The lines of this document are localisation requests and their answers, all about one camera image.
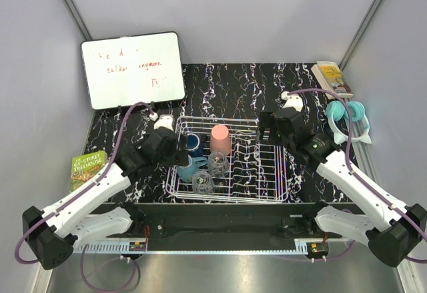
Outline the light blue mug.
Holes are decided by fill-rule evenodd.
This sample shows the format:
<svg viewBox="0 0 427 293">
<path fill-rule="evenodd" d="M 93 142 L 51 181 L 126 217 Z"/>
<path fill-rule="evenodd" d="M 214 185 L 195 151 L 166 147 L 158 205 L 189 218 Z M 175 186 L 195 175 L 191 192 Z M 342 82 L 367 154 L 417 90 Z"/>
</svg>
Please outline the light blue mug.
<svg viewBox="0 0 427 293">
<path fill-rule="evenodd" d="M 188 157 L 188 165 L 186 166 L 178 166 L 177 174 L 181 181 L 190 183 L 194 174 L 203 166 L 208 163 L 208 159 L 206 157 Z"/>
</svg>

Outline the dark blue mug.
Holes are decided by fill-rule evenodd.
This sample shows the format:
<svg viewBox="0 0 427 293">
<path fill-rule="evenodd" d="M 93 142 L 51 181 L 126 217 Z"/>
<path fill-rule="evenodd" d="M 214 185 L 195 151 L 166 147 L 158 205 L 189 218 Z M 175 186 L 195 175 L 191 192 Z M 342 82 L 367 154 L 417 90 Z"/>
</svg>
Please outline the dark blue mug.
<svg viewBox="0 0 427 293">
<path fill-rule="evenodd" d="M 188 133 L 187 135 L 187 152 L 193 157 L 202 157 L 203 155 L 203 140 L 202 137 L 195 133 Z"/>
</svg>

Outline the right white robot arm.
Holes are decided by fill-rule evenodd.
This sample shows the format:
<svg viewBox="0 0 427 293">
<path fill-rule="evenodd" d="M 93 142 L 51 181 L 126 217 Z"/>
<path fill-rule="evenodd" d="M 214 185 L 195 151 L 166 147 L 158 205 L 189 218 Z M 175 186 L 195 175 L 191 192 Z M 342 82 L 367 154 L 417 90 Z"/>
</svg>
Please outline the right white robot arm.
<svg viewBox="0 0 427 293">
<path fill-rule="evenodd" d="M 333 139 L 306 129 L 304 115 L 294 107 L 261 111 L 257 139 L 285 148 L 297 162 L 344 192 L 362 211 L 357 216 L 317 204 L 303 220 L 311 237 L 335 233 L 369 247 L 383 264 L 397 267 L 422 241 L 426 209 L 408 206 L 385 192 L 361 172 Z"/>
</svg>

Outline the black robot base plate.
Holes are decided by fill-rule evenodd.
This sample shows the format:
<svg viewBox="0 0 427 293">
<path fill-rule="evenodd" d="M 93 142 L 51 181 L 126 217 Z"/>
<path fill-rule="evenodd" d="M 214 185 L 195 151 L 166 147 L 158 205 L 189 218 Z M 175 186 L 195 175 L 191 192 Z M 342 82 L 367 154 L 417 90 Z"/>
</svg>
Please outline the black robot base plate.
<svg viewBox="0 0 427 293">
<path fill-rule="evenodd" d="M 295 239 L 323 240 L 307 215 L 311 204 L 135 204 L 137 230 L 114 238 L 142 238 L 148 228 L 149 251 L 284 251 Z"/>
</svg>

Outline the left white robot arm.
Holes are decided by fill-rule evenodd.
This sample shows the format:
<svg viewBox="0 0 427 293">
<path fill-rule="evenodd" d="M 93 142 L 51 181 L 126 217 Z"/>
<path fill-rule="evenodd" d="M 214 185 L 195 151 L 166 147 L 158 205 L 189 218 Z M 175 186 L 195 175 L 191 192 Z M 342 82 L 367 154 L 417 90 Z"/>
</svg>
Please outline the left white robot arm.
<svg viewBox="0 0 427 293">
<path fill-rule="evenodd" d="M 93 211 L 155 169 L 186 164 L 187 140 L 159 127 L 139 145 L 127 145 L 93 178 L 73 193 L 40 210 L 22 214 L 24 240 L 36 261 L 51 270 L 66 261 L 74 249 L 112 235 L 136 237 L 145 231 L 144 213 L 134 204 L 118 204 L 104 214 Z"/>
</svg>

